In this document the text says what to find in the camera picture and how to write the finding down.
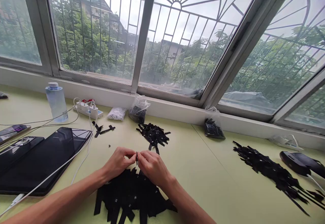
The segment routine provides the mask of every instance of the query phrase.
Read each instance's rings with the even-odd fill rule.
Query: water bottle
[[[65,104],[63,88],[58,83],[50,82],[45,87],[46,97],[50,104],[52,116],[55,122],[65,122],[68,120],[67,105]]]

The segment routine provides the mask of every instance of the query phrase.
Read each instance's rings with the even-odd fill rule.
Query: pile of black plastic strips
[[[126,169],[98,189],[94,215],[100,213],[102,201],[108,210],[107,221],[111,224],[117,223],[120,208],[123,211],[118,224],[123,224],[126,217],[132,222],[135,217],[132,210],[135,209],[140,211],[140,224],[147,223],[147,216],[155,217],[167,209],[177,212],[172,202],[164,199],[158,187],[141,171],[137,174],[135,168],[132,171]]]
[[[142,124],[143,127],[141,127],[140,124],[138,124],[139,128],[137,128],[137,131],[141,133],[142,136],[148,140],[150,143],[149,150],[154,146],[156,149],[156,153],[159,154],[158,144],[161,144],[165,147],[165,144],[168,144],[169,138],[166,136],[167,134],[170,134],[170,132],[164,133],[164,130],[156,125],[153,125],[151,123],[149,124]]]
[[[285,193],[285,195],[306,215],[309,216],[296,200],[301,200],[305,204],[308,204],[308,200],[310,200],[325,210],[323,207],[325,205],[322,203],[324,198],[316,192],[305,191],[299,185],[298,180],[293,178],[280,164],[275,163],[268,156],[262,155],[249,146],[243,147],[235,141],[233,141],[233,143],[237,145],[237,147],[234,147],[234,151],[238,153],[242,161],[249,165],[256,173],[261,172],[262,175],[272,179],[277,189]]]

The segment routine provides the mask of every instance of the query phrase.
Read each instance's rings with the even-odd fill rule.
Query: finger
[[[127,155],[134,155],[136,154],[136,152],[134,150],[131,150],[131,149],[128,149],[128,148],[123,148],[123,152],[124,152],[124,155],[127,156]]]
[[[132,165],[135,163],[135,159],[136,159],[136,154],[134,154],[130,159],[125,159],[125,161],[127,162],[128,166]]]
[[[134,155],[126,155],[126,157],[129,158],[129,159],[130,159],[132,156],[134,156]]]
[[[140,152],[138,152],[138,160],[139,160],[139,167],[140,167],[140,164],[142,165],[142,168],[140,167],[141,170],[143,168],[144,169],[148,168],[149,162],[146,160],[146,158],[143,157],[143,155]]]
[[[140,161],[139,161],[139,164],[138,164],[138,165],[139,165],[140,170],[143,172],[143,174],[147,176],[147,170],[146,170],[146,168],[141,164]]]
[[[148,152],[150,155],[152,155],[153,157],[160,157],[157,153],[152,152],[152,151],[146,151]]]
[[[149,154],[149,151],[141,151],[141,154],[147,159],[148,162],[153,161],[153,157]]]

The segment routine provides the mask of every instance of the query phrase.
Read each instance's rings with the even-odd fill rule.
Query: window sill
[[[93,98],[98,105],[130,108],[134,100],[134,94],[0,66],[0,84],[45,93],[44,88],[48,82],[59,83],[67,98]],[[151,103],[147,110],[148,115],[195,125],[202,125],[204,122],[205,112],[201,108],[151,97],[147,97],[147,100]],[[258,138],[293,134],[300,146],[325,151],[324,136],[224,113],[221,114],[221,121],[225,131]]]

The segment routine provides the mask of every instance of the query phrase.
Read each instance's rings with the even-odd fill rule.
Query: window glass
[[[155,0],[139,86],[200,98],[252,0]]]
[[[325,63],[325,0],[285,0],[219,104],[273,115]]]
[[[0,0],[0,56],[41,65],[25,0]]]
[[[291,113],[286,120],[325,128],[325,87],[321,87],[303,104]]]
[[[131,85],[144,0],[49,0],[61,69]]]

